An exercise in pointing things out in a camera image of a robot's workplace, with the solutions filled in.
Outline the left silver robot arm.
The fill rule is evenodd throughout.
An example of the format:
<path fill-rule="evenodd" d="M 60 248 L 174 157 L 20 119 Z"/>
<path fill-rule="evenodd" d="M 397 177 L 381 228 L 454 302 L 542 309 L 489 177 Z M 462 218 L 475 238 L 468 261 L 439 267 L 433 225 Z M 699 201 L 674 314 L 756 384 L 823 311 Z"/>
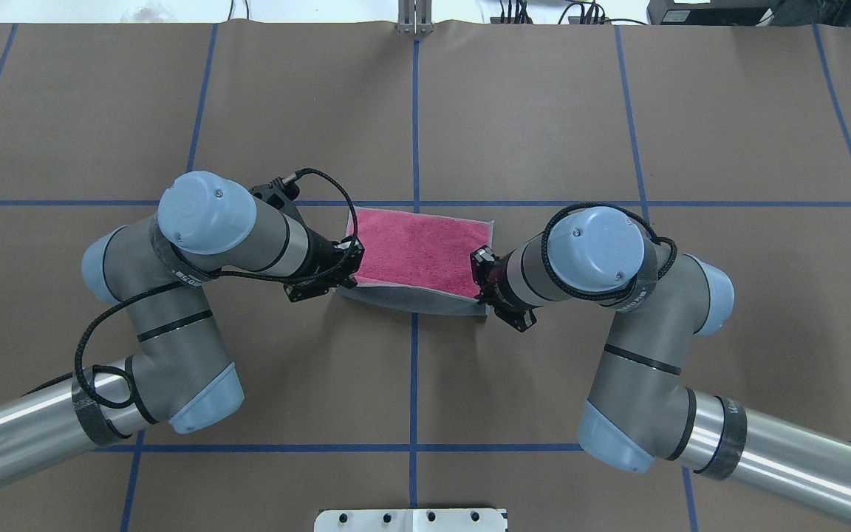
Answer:
<path fill-rule="evenodd" d="M 345 197 L 348 235 L 325 239 L 294 203 L 307 175 L 322 172 L 249 189 L 190 171 L 152 216 L 88 247 L 82 277 L 108 309 L 84 330 L 69 374 L 0 406 L 0 488 L 159 422 L 189 434 L 239 410 L 245 394 L 204 286 L 277 282 L 298 302 L 357 285 L 357 209 Z"/>

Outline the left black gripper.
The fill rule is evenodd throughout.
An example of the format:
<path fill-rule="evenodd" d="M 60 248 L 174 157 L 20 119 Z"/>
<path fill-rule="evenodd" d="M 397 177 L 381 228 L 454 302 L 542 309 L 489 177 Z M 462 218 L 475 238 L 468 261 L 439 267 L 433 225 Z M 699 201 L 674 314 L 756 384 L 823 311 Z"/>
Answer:
<path fill-rule="evenodd" d="M 365 248 L 355 233 L 344 239 L 325 239 L 310 231 L 310 252 L 307 257 L 307 282 L 284 284 L 284 292 L 291 303 L 316 299 L 336 287 L 347 290 L 358 286 L 357 272 Z"/>

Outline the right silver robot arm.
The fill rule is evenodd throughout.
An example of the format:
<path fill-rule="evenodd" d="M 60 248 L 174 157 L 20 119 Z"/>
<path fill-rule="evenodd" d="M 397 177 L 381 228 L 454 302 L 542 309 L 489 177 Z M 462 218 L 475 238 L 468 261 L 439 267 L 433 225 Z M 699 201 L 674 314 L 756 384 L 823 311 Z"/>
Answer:
<path fill-rule="evenodd" d="M 568 205 L 513 251 L 482 246 L 470 263 L 477 302 L 515 330 L 570 299 L 615 314 L 578 427 L 591 457 L 632 474 L 664 459 L 851 522 L 851 443 L 681 384 L 693 341 L 731 316 L 722 270 L 605 202 Z"/>

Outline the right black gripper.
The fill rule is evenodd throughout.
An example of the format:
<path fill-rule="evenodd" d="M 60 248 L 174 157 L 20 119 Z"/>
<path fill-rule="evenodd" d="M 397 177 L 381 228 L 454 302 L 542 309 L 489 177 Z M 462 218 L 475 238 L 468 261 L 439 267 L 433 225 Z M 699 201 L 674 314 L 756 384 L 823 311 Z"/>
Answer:
<path fill-rule="evenodd" d="M 493 307 L 495 316 L 523 333 L 536 324 L 536 307 L 523 304 L 511 289 L 507 276 L 510 259 L 511 253 L 497 256 L 490 247 L 480 247 L 471 253 L 472 276 L 479 288 L 476 300 Z"/>

